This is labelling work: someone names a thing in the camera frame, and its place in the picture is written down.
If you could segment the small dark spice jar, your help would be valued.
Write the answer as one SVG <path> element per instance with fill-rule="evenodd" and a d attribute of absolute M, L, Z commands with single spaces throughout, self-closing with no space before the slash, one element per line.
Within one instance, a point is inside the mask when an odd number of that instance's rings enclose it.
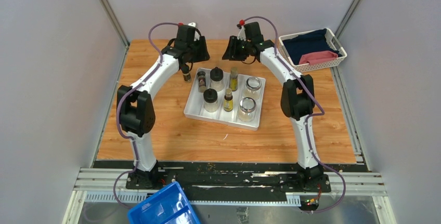
<path fill-rule="evenodd" d="M 198 79 L 198 91 L 200 93 L 204 93 L 207 89 L 206 85 L 206 73 L 204 71 L 199 71 L 197 73 L 197 79 Z"/>
<path fill-rule="evenodd" d="M 186 64 L 184 64 L 181 68 L 184 82 L 191 83 L 191 74 L 190 74 L 190 67 Z"/>

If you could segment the black lid bead jar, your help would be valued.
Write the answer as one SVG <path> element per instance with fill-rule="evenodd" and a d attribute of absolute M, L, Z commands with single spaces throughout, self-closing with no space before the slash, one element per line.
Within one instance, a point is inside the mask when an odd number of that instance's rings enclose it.
<path fill-rule="evenodd" d="M 204 109 L 207 112 L 216 112 L 218 109 L 218 93 L 212 88 L 208 88 L 203 93 Z"/>
<path fill-rule="evenodd" d="M 224 72 L 221 68 L 215 67 L 210 71 L 210 87 L 216 91 L 224 89 Z"/>

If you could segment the yellow label sauce bottle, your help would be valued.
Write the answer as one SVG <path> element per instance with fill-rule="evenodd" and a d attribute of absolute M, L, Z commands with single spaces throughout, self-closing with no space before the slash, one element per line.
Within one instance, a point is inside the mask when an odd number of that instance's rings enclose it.
<path fill-rule="evenodd" d="M 232 91 L 237 91 L 237 89 L 238 89 L 238 68 L 237 67 L 232 67 L 230 70 L 229 88 Z"/>
<path fill-rule="evenodd" d="M 225 90 L 225 95 L 224 95 L 223 109 L 226 112 L 230 112 L 233 110 L 233 108 L 234 108 L 234 102 L 233 102 L 232 89 L 227 88 Z"/>

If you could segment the glass jar with grains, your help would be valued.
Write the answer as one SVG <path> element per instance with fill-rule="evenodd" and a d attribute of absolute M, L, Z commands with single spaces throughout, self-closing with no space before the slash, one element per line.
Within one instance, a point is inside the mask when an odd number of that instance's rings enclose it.
<path fill-rule="evenodd" d="M 258 101 L 261 94 L 262 81 L 258 77 L 248 77 L 245 82 L 244 97 Z"/>

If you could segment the glass jar front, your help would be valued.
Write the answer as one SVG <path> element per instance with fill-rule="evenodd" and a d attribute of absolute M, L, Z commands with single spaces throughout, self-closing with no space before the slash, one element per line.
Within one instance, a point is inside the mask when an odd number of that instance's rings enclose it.
<path fill-rule="evenodd" d="M 242 98 L 239 102 L 238 118 L 242 122 L 251 122 L 255 119 L 256 101 L 251 97 Z"/>

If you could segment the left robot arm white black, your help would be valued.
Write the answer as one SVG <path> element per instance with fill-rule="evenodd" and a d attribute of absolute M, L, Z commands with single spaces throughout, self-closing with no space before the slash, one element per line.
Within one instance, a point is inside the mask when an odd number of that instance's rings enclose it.
<path fill-rule="evenodd" d="M 132 85 L 122 85 L 117 90 L 118 132 L 130 141 L 134 156 L 128 178 L 146 189 L 154 189 L 161 181 L 151 140 L 156 120 L 153 99 L 165 82 L 179 70 L 185 70 L 188 63 L 210 58 L 205 37 L 195 24 L 177 23 L 176 27 L 176 37 L 163 49 L 154 46 L 158 58 L 152 67 Z"/>

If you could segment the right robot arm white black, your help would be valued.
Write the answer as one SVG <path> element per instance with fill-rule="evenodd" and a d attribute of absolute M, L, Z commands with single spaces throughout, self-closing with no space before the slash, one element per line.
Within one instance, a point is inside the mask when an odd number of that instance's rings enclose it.
<path fill-rule="evenodd" d="M 315 107 L 314 82 L 310 75 L 302 75 L 279 55 L 277 45 L 265 40 L 258 22 L 241 20 L 239 33 L 231 36 L 222 57 L 224 60 L 244 61 L 253 56 L 267 67 L 282 85 L 280 106 L 292 123 L 300 166 L 293 180 L 303 191 L 323 190 L 326 185 L 323 166 L 319 162 L 314 143 L 312 122 Z"/>

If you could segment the white divided organizer tray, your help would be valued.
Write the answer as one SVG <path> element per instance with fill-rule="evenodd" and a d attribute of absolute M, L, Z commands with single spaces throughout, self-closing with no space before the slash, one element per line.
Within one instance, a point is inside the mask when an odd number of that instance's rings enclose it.
<path fill-rule="evenodd" d="M 232 109 L 227 111 L 225 95 L 230 89 L 230 73 L 224 71 L 223 80 L 214 82 L 210 72 L 211 70 L 206 68 L 197 69 L 184 115 L 195 120 L 258 130 L 266 79 L 238 74 L 237 89 L 231 92 L 232 99 L 228 101 Z"/>

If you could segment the navy blue cloth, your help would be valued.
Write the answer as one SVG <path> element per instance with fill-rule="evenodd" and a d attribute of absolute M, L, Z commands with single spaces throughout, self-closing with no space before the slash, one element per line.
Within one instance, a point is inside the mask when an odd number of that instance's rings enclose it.
<path fill-rule="evenodd" d="M 317 51 L 332 51 L 342 56 L 338 50 L 334 50 L 327 42 L 327 29 L 314 30 L 282 41 L 294 65 L 299 65 L 302 55 Z"/>

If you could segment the pink cloth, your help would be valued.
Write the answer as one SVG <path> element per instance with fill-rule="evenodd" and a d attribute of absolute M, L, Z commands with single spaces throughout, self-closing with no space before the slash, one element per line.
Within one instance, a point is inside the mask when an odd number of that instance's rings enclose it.
<path fill-rule="evenodd" d="M 333 61 L 338 57 L 339 55 L 337 53 L 329 50 L 310 52 L 308 54 L 304 54 L 301 56 L 299 60 L 299 65 L 303 65 L 303 64 L 316 65 L 324 62 Z"/>

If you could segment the white plastic basket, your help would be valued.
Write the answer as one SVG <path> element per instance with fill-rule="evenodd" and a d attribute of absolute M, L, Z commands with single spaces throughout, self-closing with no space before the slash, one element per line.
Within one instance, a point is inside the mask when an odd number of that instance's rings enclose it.
<path fill-rule="evenodd" d="M 293 64 L 293 62 L 292 62 L 284 44 L 282 43 L 282 41 L 285 39 L 297 37 L 298 35 L 301 35 L 301 34 L 306 34 L 306 33 L 312 32 L 314 30 L 300 32 L 300 33 L 287 34 L 287 35 L 282 35 L 282 36 L 278 37 L 278 41 L 279 41 L 278 50 L 280 51 L 281 55 L 285 58 L 285 60 L 288 61 L 288 63 L 291 66 L 293 66 L 297 71 L 302 72 L 302 73 L 314 71 L 314 70 L 325 69 L 325 68 L 336 67 L 347 57 L 347 52 L 344 49 L 344 47 L 342 46 L 342 44 L 340 43 L 339 39 L 332 32 L 332 30 L 330 30 L 329 28 L 324 28 L 324 29 L 328 30 L 328 33 L 326 34 L 326 38 L 327 38 L 327 42 L 330 45 L 330 47 L 334 50 L 338 50 L 342 54 L 341 57 L 338 57 L 333 61 L 324 62 L 324 63 L 320 63 L 320 64 L 316 64 L 316 65 L 309 65 L 309 64 L 294 65 Z"/>

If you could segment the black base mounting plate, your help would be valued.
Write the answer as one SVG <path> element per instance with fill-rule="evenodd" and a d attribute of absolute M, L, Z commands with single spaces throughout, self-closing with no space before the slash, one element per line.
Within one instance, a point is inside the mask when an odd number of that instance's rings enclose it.
<path fill-rule="evenodd" d="M 130 173 L 126 188 L 160 190 L 173 181 L 192 201 L 281 202 L 286 193 L 317 197 L 331 192 L 323 169 L 296 163 L 159 161 L 151 172 Z"/>

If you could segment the blue plastic bin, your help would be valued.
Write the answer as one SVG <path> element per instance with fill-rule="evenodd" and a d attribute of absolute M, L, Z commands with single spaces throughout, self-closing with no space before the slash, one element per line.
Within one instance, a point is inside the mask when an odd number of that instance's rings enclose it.
<path fill-rule="evenodd" d="M 127 213 L 130 223 L 200 223 L 181 185 L 172 182 Z"/>

